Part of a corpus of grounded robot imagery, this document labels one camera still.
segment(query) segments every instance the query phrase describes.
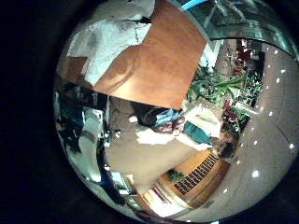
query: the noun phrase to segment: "floor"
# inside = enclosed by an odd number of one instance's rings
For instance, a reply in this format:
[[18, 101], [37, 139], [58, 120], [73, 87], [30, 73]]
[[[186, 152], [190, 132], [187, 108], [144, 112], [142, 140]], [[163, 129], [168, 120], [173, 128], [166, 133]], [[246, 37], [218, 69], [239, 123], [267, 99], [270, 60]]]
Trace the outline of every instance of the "floor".
[[130, 102], [112, 97], [110, 109], [111, 128], [121, 129], [122, 133], [106, 148], [107, 161], [111, 171], [133, 175], [139, 193], [146, 192], [160, 175], [197, 152], [177, 140], [167, 145], [141, 145], [136, 141], [136, 123], [128, 120], [134, 113]]

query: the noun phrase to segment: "green leaves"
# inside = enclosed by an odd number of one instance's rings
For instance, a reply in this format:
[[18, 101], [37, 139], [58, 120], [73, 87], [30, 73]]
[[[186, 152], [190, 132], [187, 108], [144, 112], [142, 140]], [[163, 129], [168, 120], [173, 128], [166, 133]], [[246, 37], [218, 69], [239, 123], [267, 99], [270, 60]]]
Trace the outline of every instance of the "green leaves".
[[224, 81], [214, 67], [209, 71], [207, 66], [199, 66], [188, 89], [187, 99], [192, 101], [204, 97], [214, 105], [220, 106], [221, 97], [227, 94], [234, 99], [231, 88], [241, 89], [243, 82], [244, 76]]

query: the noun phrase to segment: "ceiling light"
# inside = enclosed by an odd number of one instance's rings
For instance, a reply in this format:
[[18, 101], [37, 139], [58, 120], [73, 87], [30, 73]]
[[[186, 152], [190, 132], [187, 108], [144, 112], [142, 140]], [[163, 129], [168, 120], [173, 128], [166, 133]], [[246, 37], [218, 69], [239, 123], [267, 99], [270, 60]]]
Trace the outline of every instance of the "ceiling light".
[[252, 172], [252, 177], [253, 178], [256, 178], [256, 177], [258, 177], [260, 174], [259, 174], [259, 171], [253, 171]]

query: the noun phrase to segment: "person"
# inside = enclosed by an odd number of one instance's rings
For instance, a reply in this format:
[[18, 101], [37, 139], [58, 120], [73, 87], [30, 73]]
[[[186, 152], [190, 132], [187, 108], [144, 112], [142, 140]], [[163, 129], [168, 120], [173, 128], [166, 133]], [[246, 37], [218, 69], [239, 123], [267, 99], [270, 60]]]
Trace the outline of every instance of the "person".
[[231, 150], [232, 143], [220, 138], [221, 123], [203, 105], [193, 105], [183, 101], [182, 113], [177, 119], [157, 127], [136, 127], [137, 141], [140, 144], [166, 144], [173, 139], [196, 150], [215, 148], [219, 156]]

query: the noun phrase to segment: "fisheye lens view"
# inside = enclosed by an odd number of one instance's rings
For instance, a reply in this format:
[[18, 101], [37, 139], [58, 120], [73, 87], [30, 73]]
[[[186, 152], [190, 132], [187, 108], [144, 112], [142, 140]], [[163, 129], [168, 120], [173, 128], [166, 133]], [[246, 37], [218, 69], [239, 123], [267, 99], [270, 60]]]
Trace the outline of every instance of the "fisheye lens view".
[[296, 159], [298, 74], [262, 0], [108, 0], [64, 45], [54, 120], [102, 202], [141, 222], [216, 223]]

